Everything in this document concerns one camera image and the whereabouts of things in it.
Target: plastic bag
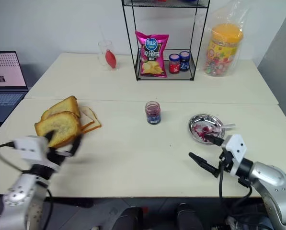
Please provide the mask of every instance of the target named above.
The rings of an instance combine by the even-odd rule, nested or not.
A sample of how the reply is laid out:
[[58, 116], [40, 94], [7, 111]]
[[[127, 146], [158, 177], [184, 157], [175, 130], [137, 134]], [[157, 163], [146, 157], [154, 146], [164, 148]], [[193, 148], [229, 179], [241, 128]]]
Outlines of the plastic bag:
[[137, 40], [141, 44], [141, 75], [155, 77], [167, 77], [164, 68], [163, 51], [166, 47], [168, 34], [144, 35], [135, 32]]
[[199, 66], [210, 76], [229, 75], [238, 60], [252, 0], [232, 0], [208, 15]]

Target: stainless steel plate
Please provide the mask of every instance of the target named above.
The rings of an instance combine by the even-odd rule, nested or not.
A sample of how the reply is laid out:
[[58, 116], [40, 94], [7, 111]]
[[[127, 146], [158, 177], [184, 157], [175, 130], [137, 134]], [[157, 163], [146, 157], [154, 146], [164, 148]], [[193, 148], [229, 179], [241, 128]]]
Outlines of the stainless steel plate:
[[[215, 116], [210, 114], [197, 114], [193, 116], [189, 121], [189, 130], [192, 137], [205, 145], [212, 145], [211, 142], [204, 138], [204, 133], [202, 129], [206, 126], [210, 127], [220, 127], [223, 123]], [[225, 135], [225, 129], [221, 129], [220, 132], [212, 132], [211, 133], [215, 137], [223, 138]]]

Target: chip bag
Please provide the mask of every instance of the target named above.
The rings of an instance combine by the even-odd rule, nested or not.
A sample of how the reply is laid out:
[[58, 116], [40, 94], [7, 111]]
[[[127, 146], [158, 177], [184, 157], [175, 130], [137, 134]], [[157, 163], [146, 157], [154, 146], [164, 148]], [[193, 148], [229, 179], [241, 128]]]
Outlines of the chip bag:
[[141, 75], [152, 75], [166, 78], [164, 68], [163, 51], [166, 47], [168, 34], [144, 35], [135, 31], [138, 42], [142, 45], [141, 55]]

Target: laptop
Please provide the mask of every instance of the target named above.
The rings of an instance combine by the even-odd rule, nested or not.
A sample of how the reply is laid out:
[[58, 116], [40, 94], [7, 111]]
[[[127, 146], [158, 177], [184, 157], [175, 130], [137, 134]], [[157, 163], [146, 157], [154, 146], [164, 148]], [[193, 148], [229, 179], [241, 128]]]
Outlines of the laptop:
[[0, 122], [4, 122], [27, 92], [16, 52], [0, 51]]

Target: candy jar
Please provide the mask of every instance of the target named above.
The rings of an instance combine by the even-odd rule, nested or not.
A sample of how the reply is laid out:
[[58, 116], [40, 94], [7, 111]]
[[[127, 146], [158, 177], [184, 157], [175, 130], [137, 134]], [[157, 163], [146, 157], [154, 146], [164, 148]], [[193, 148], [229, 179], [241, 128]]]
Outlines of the candy jar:
[[214, 26], [206, 54], [205, 73], [210, 76], [224, 76], [242, 39], [243, 32], [234, 24]]

